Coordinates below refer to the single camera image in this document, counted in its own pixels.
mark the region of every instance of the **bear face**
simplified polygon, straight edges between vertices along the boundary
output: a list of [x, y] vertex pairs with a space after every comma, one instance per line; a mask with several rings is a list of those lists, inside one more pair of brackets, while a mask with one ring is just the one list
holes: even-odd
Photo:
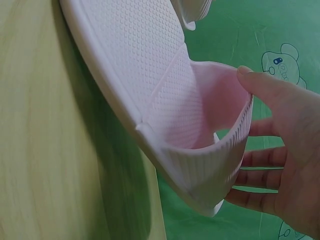
[[263, 54], [262, 70], [279, 80], [297, 85], [300, 80], [298, 57], [297, 49], [289, 43], [284, 43], [280, 53], [267, 51]]
[[313, 240], [311, 237], [293, 230], [285, 222], [282, 222], [278, 240]]

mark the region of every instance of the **green background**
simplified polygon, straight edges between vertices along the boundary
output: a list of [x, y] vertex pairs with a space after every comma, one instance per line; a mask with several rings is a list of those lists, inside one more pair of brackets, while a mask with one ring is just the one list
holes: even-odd
[[[214, 61], [234, 67], [246, 65], [256, 72], [262, 71], [265, 52], [279, 53], [281, 45], [289, 43], [298, 50], [300, 76], [307, 88], [319, 93], [319, 13], [317, 0], [217, 0], [212, 2], [208, 15], [196, 23], [195, 31], [185, 31], [185, 42], [194, 61]], [[270, 110], [254, 99], [253, 120], [270, 115]], [[248, 139], [246, 149], [282, 144], [276, 137], [255, 137]], [[160, 175], [158, 181], [168, 240], [311, 239], [275, 216], [227, 202], [215, 217], [200, 216], [177, 197]]]

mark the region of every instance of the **hand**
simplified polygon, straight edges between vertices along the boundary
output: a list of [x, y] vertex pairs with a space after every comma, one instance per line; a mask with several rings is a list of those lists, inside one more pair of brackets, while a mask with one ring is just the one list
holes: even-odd
[[249, 135], [277, 136], [282, 147], [245, 153], [236, 186], [278, 190], [253, 193], [232, 189], [226, 200], [280, 217], [296, 231], [320, 239], [320, 95], [266, 73], [240, 67], [241, 85], [261, 99], [272, 117], [253, 122]]

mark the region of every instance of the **fingernail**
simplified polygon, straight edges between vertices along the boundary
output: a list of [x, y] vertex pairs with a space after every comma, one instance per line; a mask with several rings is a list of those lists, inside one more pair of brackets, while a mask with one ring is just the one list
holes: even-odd
[[252, 70], [250, 68], [248, 68], [247, 66], [240, 66], [238, 67], [238, 70], [237, 70], [237, 73], [239, 75], [245, 75], [245, 74], [248, 74], [248, 73], [251, 73]]

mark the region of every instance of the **white slipper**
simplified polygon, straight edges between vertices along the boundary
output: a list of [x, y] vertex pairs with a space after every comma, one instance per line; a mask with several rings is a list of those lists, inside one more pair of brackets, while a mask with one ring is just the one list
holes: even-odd
[[[176, 193], [214, 216], [235, 182], [251, 124], [253, 98], [236, 69], [189, 59], [170, 0], [60, 3], [119, 120]], [[219, 141], [221, 129], [230, 130]]]
[[195, 30], [196, 23], [209, 12], [212, 0], [171, 0], [182, 27]]

